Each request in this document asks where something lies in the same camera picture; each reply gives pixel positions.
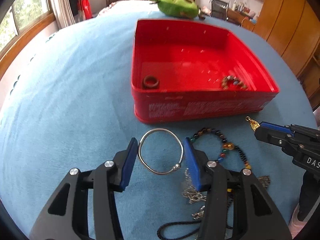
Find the black desk chair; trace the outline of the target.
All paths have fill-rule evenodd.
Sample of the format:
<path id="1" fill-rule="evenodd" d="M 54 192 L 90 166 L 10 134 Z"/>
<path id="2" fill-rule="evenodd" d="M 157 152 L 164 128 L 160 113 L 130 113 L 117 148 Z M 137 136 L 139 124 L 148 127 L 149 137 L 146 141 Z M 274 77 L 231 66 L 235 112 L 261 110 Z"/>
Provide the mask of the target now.
<path id="1" fill-rule="evenodd" d="M 210 0 L 211 13 L 210 16 L 226 21 L 228 16 L 229 2 L 222 0 Z"/>

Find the thin silver bangle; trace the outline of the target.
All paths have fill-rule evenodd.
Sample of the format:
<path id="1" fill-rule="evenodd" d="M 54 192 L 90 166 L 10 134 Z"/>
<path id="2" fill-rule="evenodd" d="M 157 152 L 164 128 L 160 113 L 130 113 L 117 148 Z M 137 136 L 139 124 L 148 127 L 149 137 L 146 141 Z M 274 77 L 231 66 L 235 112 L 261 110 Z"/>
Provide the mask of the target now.
<path id="1" fill-rule="evenodd" d="M 166 128 L 153 128 L 140 139 L 138 157 L 148 171 L 169 175 L 182 166 L 184 148 L 178 136 Z"/>

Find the beige curtain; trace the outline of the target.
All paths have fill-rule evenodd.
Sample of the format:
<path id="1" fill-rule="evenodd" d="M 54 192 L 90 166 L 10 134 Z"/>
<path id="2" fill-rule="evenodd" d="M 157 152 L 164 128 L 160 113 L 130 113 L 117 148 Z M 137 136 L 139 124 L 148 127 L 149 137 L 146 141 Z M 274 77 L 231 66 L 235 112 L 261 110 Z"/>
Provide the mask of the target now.
<path id="1" fill-rule="evenodd" d="M 59 29 L 75 24 L 69 0 L 50 0 Z"/>

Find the wooden framed side window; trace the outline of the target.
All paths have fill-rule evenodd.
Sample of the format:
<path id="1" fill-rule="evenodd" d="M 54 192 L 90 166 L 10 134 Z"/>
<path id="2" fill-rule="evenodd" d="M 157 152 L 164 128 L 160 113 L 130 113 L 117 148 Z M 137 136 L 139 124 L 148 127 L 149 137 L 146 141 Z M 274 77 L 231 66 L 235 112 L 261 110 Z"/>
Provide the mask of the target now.
<path id="1" fill-rule="evenodd" d="M 55 20 L 50 0 L 1 0 L 1 77 L 22 49 Z"/>

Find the wooden wardrobe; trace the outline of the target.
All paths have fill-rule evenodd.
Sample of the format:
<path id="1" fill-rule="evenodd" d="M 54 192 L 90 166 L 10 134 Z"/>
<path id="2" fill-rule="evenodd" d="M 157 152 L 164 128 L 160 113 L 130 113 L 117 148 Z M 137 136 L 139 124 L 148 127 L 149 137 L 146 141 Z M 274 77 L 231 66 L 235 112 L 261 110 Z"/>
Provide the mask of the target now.
<path id="1" fill-rule="evenodd" d="M 307 0 L 265 0 L 253 32 L 289 66 L 319 106 L 319 18 Z"/>

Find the wooden desk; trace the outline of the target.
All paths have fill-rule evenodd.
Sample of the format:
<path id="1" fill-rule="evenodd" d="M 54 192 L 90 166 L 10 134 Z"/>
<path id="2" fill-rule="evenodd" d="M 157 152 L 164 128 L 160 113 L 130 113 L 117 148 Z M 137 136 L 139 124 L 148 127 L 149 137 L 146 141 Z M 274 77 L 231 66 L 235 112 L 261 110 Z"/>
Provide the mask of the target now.
<path id="1" fill-rule="evenodd" d="M 231 9 L 227 11 L 227 21 L 251 32 L 253 32 L 255 27 L 255 24 L 250 21 L 250 18 L 246 14 Z"/>

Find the red tin box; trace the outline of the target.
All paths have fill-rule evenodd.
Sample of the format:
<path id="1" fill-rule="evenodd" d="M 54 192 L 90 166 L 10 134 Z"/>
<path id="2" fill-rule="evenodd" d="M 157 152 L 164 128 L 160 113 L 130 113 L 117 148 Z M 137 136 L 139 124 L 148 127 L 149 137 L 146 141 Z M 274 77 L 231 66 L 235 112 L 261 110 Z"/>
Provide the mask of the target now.
<path id="1" fill-rule="evenodd" d="M 280 90 L 233 32 L 198 21 L 140 19 L 131 91 L 136 118 L 155 124 L 258 112 Z"/>

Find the green avocado plush toy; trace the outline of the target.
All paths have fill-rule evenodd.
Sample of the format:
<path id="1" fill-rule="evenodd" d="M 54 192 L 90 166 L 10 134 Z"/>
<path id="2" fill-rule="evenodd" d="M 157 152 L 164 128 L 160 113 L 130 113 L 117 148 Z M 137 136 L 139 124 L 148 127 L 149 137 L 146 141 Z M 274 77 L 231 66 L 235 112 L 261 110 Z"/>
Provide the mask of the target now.
<path id="1" fill-rule="evenodd" d="M 204 14 L 194 0 L 149 0 L 157 4 L 159 10 L 167 16 L 176 18 L 204 20 Z"/>

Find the blue bed cover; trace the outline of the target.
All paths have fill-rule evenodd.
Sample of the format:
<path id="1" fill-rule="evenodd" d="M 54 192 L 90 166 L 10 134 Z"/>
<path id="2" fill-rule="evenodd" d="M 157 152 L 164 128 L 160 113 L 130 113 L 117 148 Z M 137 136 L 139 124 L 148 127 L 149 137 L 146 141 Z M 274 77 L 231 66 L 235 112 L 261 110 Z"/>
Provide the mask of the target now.
<path id="1" fill-rule="evenodd" d="M 71 168 L 97 168 L 153 127 L 181 140 L 204 127 L 219 129 L 245 152 L 256 176 L 269 175 L 271 196 L 285 221 L 298 203 L 304 170 L 279 147 L 259 142 L 244 115 L 145 125 L 137 120 L 131 95 L 132 44 L 139 18 L 161 12 L 129 11 L 100 16 L 55 33 L 33 52 L 1 109 L 1 201 L 29 235 L 40 211 Z M 231 30 L 259 57 L 280 93 L 257 121 L 316 128 L 304 90 L 273 48 L 258 35 L 215 18 L 205 23 Z M 137 159 L 128 187 L 116 193 L 124 239 L 158 239 L 164 223 L 191 220 L 201 204 L 181 194 L 184 167 L 167 176 L 148 171 Z"/>

